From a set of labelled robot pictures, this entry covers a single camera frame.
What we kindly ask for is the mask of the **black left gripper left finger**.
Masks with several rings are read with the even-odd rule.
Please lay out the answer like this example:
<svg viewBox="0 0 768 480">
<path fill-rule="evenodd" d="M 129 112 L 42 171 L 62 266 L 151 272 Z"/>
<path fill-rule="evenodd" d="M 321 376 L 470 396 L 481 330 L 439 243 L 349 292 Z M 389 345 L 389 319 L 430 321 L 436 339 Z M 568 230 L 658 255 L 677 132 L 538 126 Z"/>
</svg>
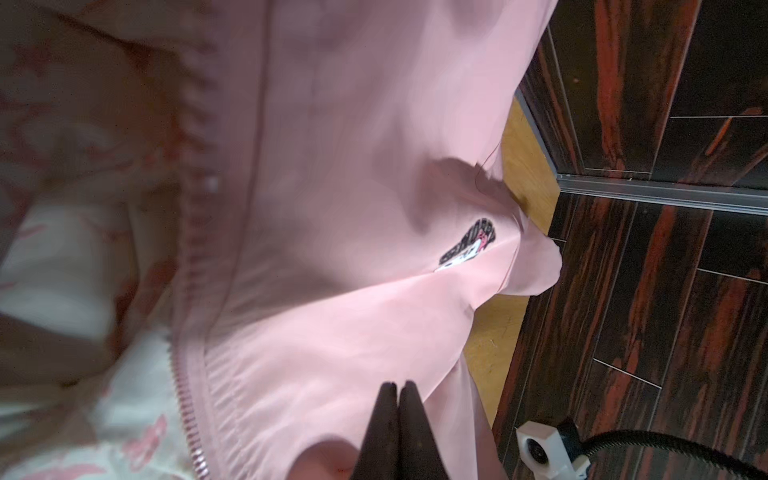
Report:
<svg viewBox="0 0 768 480">
<path fill-rule="evenodd" d="M 351 480 L 395 480 L 399 476 L 397 385 L 381 385 Z"/>
</svg>

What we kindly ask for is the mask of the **aluminium frame rail right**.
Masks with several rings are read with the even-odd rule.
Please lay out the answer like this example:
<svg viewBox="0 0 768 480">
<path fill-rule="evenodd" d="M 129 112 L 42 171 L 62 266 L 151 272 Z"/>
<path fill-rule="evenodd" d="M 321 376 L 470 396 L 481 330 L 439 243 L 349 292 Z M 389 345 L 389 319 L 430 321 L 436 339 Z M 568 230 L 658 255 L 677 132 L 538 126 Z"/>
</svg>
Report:
<svg viewBox="0 0 768 480">
<path fill-rule="evenodd" d="M 532 111 L 520 90 L 515 93 L 515 99 L 519 102 L 539 147 L 545 155 L 548 166 L 554 174 L 560 190 L 564 193 L 762 217 L 767 216 L 766 190 L 560 174 L 556 170 Z"/>
</svg>

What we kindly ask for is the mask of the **pink zip-up jacket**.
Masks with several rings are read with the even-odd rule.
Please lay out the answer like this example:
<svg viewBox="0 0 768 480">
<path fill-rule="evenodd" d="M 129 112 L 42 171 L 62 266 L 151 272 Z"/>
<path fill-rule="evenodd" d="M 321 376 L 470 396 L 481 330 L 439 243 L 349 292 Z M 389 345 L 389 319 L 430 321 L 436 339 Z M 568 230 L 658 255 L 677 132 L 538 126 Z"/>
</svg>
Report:
<svg viewBox="0 0 768 480">
<path fill-rule="evenodd" d="M 552 1 L 5 1 L 1 475 L 348 479 L 414 383 L 505 471 L 464 348 L 561 256 L 501 141 Z"/>
</svg>

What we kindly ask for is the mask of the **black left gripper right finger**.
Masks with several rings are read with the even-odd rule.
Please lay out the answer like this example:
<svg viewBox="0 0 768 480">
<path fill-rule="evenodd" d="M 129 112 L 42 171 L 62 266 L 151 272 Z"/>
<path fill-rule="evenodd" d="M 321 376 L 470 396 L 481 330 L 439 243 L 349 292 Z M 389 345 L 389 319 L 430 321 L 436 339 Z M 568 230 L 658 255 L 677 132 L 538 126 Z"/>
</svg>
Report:
<svg viewBox="0 0 768 480">
<path fill-rule="evenodd" d="M 407 381 L 398 402 L 398 473 L 405 480 L 448 480 L 418 388 Z"/>
</svg>

